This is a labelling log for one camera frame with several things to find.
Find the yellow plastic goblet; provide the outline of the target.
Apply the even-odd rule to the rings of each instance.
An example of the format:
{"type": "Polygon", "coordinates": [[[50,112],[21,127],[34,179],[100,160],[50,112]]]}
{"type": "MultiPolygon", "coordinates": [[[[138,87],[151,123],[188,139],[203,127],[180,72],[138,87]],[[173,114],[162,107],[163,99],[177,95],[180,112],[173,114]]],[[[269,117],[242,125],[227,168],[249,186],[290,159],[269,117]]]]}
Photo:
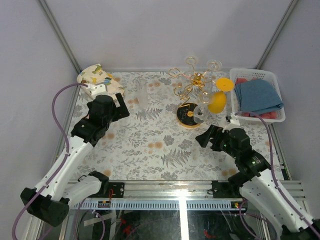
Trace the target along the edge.
{"type": "Polygon", "coordinates": [[[208,110],[213,114],[221,113],[227,104],[226,92],[234,89],[234,83],[226,77],[221,77],[215,81],[218,91],[211,96],[211,103],[207,106],[208,110]]]}

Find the gold wine glass rack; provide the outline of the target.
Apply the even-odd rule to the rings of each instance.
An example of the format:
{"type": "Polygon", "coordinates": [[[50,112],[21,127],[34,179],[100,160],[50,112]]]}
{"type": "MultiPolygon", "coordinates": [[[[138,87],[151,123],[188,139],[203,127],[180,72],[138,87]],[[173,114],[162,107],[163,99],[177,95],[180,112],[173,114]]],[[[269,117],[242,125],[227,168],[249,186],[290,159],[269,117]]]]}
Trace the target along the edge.
{"type": "Polygon", "coordinates": [[[195,109],[201,104],[207,104],[210,100],[206,100],[210,95],[205,90],[213,83],[207,76],[207,71],[199,72],[191,69],[185,73],[178,68],[171,68],[168,71],[170,77],[181,79],[173,88],[173,93],[180,100],[175,116],[178,123],[188,129],[194,129],[202,124],[201,120],[195,121],[195,109]]]}

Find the slim clear champagne flute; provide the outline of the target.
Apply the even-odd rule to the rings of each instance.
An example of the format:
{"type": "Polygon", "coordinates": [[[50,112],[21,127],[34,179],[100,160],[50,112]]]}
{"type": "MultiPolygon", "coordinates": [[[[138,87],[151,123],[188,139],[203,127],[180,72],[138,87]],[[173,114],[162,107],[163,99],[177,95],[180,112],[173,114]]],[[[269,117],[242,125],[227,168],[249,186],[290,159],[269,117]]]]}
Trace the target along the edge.
{"type": "Polygon", "coordinates": [[[207,63],[207,68],[208,68],[208,76],[205,79],[205,86],[204,90],[207,93],[211,93],[213,89],[213,83],[215,82],[215,79],[217,77],[217,72],[221,70],[222,68],[222,63],[218,60],[209,60],[207,63]]]}

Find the short clear wine glass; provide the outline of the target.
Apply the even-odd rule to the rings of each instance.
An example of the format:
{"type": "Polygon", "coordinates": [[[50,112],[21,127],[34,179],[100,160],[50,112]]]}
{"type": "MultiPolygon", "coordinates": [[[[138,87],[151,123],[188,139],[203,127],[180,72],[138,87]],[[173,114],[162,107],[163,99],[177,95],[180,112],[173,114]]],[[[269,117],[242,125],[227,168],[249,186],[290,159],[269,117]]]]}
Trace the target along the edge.
{"type": "Polygon", "coordinates": [[[198,60],[194,56],[188,56],[185,59],[185,63],[188,65],[188,70],[185,72],[187,77],[191,77],[196,73],[195,66],[198,60]]]}

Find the tall clear flute glass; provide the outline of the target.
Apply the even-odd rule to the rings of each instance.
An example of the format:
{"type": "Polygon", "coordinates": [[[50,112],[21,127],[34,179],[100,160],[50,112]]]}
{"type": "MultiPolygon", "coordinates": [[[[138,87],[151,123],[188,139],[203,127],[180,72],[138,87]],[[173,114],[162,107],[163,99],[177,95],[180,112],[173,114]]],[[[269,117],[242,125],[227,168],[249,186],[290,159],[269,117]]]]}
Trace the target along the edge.
{"type": "Polygon", "coordinates": [[[139,79],[136,82],[137,99],[141,109],[146,110],[148,108],[148,91],[147,83],[144,79],[139,79]]]}

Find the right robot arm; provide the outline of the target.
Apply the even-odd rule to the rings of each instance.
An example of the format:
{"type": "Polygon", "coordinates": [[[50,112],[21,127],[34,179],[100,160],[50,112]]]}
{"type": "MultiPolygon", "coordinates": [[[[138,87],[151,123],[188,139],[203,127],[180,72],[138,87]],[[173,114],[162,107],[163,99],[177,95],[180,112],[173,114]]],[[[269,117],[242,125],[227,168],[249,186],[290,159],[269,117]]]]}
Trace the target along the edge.
{"type": "Polygon", "coordinates": [[[238,173],[228,178],[228,192],[242,196],[269,220],[282,240],[318,240],[320,221],[309,215],[273,176],[272,166],[250,143],[242,128],[223,130],[211,125],[196,136],[203,148],[211,143],[215,152],[224,152],[234,159],[238,173]]]}

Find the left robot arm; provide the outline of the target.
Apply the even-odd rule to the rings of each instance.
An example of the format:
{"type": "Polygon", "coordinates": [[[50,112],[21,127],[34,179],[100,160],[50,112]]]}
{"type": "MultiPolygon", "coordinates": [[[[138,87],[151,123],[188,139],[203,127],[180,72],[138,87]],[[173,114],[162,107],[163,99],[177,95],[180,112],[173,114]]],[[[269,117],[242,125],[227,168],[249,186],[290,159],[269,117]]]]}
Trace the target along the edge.
{"type": "Polygon", "coordinates": [[[65,151],[34,188],[26,187],[22,191],[20,198],[29,214],[57,227],[77,203],[88,197],[109,195],[109,178],[98,171],[90,172],[74,186],[67,185],[73,172],[105,136],[111,123],[130,115],[122,94],[115,96],[119,106],[108,95],[98,95],[87,104],[88,114],[74,125],[65,151]]]}

